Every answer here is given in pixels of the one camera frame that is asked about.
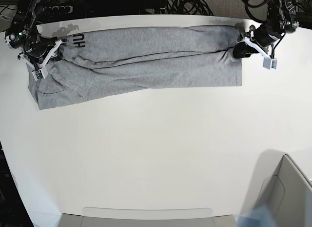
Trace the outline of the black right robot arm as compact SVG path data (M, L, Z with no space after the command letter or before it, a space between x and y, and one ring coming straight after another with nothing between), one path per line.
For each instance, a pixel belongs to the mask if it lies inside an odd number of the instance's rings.
M37 22L51 5L48 0L19 0L17 12L5 31L5 43L9 48L20 49L34 65L43 63L58 40L42 36L37 29Z

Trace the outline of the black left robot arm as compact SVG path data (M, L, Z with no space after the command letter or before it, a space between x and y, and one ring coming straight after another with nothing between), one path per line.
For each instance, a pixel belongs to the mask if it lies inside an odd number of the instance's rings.
M263 0L257 5L250 4L249 0L241 1L249 18L260 26L251 25L248 31L241 33L233 49L233 57L242 59L259 53L265 58L275 58L275 50L285 35L295 32L299 26L292 0ZM263 6L267 7L267 17L260 20L252 15L250 9Z

